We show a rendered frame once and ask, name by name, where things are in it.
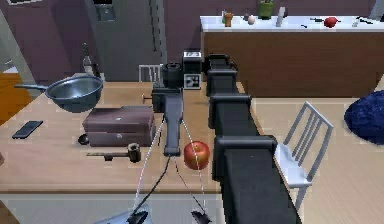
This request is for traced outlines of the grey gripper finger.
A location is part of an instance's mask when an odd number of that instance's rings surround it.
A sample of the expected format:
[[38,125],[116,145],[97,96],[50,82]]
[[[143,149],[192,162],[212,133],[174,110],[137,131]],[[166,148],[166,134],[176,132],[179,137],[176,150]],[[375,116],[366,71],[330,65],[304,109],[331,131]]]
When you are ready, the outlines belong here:
[[[185,130],[185,132],[186,132],[186,134],[187,134],[187,136],[189,138],[189,141],[191,143],[193,140],[192,140],[192,137],[191,137],[190,132],[188,130],[187,124],[184,121],[184,119],[182,119],[181,122],[182,122],[184,130]],[[201,203],[194,196],[194,193],[192,193],[192,191],[189,189],[187,183],[185,182],[184,178],[179,173],[179,169],[178,169],[178,165],[177,165],[176,159],[174,159],[174,164],[175,164],[175,167],[176,167],[177,174],[179,175],[179,177],[180,177],[181,181],[183,182],[185,188],[189,190],[189,193],[190,193],[191,197],[194,199],[194,201],[196,202],[196,204],[198,206],[198,209],[194,209],[194,210],[191,211],[191,215],[194,218],[195,222],[197,224],[211,224],[212,220],[210,219],[209,215],[206,212],[206,201],[205,201],[205,199]],[[203,183],[202,183],[202,174],[201,174],[201,170],[200,169],[198,169],[198,175],[199,175],[199,182],[200,182],[201,193],[204,195],[205,192],[204,192],[204,186],[203,186]]]
[[[149,151],[147,152],[146,157],[145,157],[144,166],[143,166],[141,174],[140,174],[139,183],[138,183],[138,187],[136,189],[135,198],[138,198],[140,190],[141,190],[141,183],[142,183],[142,178],[143,178],[143,175],[144,175],[144,171],[145,171],[147,162],[149,161],[149,157],[151,156],[151,153],[152,153],[152,149],[151,148],[149,149]],[[166,171],[168,169],[168,166],[169,166],[169,163],[166,163],[165,168],[164,168],[162,174],[160,175],[160,177],[158,178],[156,183],[153,185],[153,187],[151,188],[150,192],[140,201],[139,204],[137,204],[134,207],[134,209],[132,210],[131,214],[127,218],[127,223],[128,224],[143,224],[145,222],[145,220],[147,219],[147,217],[149,215],[149,212],[146,211],[146,210],[142,210],[142,206],[146,202],[146,200],[150,197],[150,195],[157,188],[158,184],[160,183],[160,181],[164,177],[164,175],[165,175],[165,173],[166,173]]]

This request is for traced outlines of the grey fridge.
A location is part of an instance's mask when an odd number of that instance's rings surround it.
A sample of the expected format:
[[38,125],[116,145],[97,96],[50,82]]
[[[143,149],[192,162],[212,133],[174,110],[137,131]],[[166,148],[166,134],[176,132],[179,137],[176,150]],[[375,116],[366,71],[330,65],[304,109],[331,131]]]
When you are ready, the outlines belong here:
[[140,65],[167,61],[164,0],[156,0],[159,50],[153,52],[149,0],[84,0],[99,64],[109,82],[139,81]]

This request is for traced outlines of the brown box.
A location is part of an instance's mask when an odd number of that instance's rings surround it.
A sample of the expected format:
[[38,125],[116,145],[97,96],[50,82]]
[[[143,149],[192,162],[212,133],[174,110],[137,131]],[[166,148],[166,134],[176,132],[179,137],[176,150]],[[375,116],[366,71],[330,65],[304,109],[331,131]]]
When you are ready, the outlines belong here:
[[156,133],[151,106],[94,108],[83,121],[92,147],[149,147]]

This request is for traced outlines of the dark blue beanbag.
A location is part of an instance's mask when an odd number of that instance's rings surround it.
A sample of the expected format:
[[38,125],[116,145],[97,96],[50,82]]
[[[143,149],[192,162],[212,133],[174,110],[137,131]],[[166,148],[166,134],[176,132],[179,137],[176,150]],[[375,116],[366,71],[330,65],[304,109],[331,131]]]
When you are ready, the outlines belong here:
[[353,102],[345,111],[344,121],[357,137],[384,145],[384,90],[372,92]]

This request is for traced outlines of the wooden table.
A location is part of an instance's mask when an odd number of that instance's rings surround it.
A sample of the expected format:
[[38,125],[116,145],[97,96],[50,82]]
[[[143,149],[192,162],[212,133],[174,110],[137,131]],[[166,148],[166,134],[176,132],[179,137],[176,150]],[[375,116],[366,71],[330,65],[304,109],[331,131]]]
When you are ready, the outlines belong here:
[[[78,143],[84,133],[86,113],[72,114],[58,108],[45,95],[38,96],[24,109],[0,126],[0,193],[128,193],[138,187],[144,161],[127,158],[111,162],[87,156],[92,152],[124,152],[124,147],[89,147]],[[26,139],[12,135],[28,121],[42,124]],[[201,193],[199,175],[176,159],[179,173],[193,193]],[[158,184],[158,193],[188,193],[176,172],[174,160],[163,155],[161,143],[153,146],[141,183],[141,191],[151,190],[166,163],[168,169]],[[212,180],[210,167],[201,171],[204,192],[218,193],[220,185]]]

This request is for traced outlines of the brown counter with white top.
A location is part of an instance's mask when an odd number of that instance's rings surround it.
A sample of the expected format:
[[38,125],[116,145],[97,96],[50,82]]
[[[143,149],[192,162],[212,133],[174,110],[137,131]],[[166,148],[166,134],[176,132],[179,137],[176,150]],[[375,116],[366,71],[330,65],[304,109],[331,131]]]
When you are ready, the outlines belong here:
[[361,97],[384,75],[384,22],[340,16],[327,28],[312,16],[257,20],[202,16],[201,50],[230,56],[254,97]]

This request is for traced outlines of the black and white utensil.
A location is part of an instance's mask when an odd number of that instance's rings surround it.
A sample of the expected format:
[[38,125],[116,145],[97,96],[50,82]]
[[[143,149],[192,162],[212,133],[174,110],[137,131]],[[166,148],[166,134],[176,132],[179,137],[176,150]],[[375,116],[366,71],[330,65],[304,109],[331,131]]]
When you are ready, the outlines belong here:
[[358,16],[358,17],[355,18],[354,22],[352,23],[352,27],[357,27],[360,23],[365,23],[365,24],[368,24],[368,25],[372,25],[373,24],[372,21],[369,21],[367,19],[364,19],[361,16]]

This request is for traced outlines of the white slatted chair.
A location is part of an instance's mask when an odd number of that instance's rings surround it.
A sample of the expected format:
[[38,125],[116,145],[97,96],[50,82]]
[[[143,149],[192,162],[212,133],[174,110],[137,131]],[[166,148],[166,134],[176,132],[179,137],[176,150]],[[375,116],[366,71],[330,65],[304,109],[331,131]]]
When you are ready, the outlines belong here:
[[161,80],[161,68],[162,64],[140,65],[138,68],[139,81],[159,82]]
[[[303,120],[305,111],[309,111],[309,117],[305,123],[303,132],[293,149],[289,143]],[[319,134],[322,125],[327,127],[322,145],[309,172],[303,168],[303,162],[309,149],[312,147]],[[275,160],[283,174],[285,182],[290,189],[297,189],[298,193],[294,203],[297,210],[300,209],[307,189],[312,185],[313,178],[320,167],[322,159],[327,151],[334,126],[308,101],[305,101],[298,112],[284,141],[279,143],[275,150]]]

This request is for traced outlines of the red apple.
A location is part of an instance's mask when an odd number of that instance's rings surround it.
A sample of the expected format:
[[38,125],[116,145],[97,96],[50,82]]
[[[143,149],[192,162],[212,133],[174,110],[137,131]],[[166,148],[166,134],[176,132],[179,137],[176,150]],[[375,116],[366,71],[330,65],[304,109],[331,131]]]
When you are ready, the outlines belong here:
[[210,161],[210,149],[201,141],[192,141],[184,147],[184,163],[192,170],[205,169]]

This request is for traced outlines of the grey metal pan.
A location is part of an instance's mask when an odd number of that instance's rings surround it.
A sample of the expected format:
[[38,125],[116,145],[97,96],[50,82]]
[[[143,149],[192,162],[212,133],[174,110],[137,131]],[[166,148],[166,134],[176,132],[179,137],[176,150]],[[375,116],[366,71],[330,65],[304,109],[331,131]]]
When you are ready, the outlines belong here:
[[15,84],[14,87],[43,91],[61,109],[82,113],[91,110],[99,102],[103,80],[92,75],[82,75],[59,80],[50,86]]

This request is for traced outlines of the grey upright object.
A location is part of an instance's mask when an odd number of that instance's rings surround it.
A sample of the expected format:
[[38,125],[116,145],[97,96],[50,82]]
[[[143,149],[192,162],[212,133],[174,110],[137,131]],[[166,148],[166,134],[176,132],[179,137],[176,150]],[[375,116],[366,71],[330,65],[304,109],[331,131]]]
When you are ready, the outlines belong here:
[[276,27],[281,27],[282,21],[285,17],[286,7],[280,7],[278,11],[278,16],[276,20]]

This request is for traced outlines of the black phone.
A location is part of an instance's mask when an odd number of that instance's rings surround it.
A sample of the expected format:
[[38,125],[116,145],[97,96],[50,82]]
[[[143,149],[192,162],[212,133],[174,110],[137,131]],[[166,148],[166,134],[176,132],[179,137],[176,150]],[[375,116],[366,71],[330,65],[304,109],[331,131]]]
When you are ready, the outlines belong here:
[[26,139],[30,134],[32,134],[40,125],[42,121],[28,121],[25,123],[19,130],[17,130],[13,135],[13,139]]

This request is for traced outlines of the dark glass bottle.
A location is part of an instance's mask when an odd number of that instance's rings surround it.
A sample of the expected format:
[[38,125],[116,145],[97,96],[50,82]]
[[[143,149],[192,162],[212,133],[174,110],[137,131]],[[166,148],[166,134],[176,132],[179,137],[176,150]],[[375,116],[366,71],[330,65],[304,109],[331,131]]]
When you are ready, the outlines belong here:
[[84,53],[84,58],[83,58],[84,71],[87,74],[93,75],[94,74],[93,62],[92,62],[90,54],[89,54],[88,45],[86,43],[83,43],[82,47],[83,47],[83,53]]

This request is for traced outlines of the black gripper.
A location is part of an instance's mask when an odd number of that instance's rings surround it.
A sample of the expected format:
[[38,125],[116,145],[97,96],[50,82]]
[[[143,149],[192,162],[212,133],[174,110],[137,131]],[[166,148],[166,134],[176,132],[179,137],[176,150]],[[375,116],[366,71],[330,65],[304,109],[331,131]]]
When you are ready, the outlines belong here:
[[151,77],[153,84],[150,99],[155,113],[163,114],[167,125],[165,156],[180,155],[180,125],[183,121],[184,76],[179,63],[154,65],[157,72]]

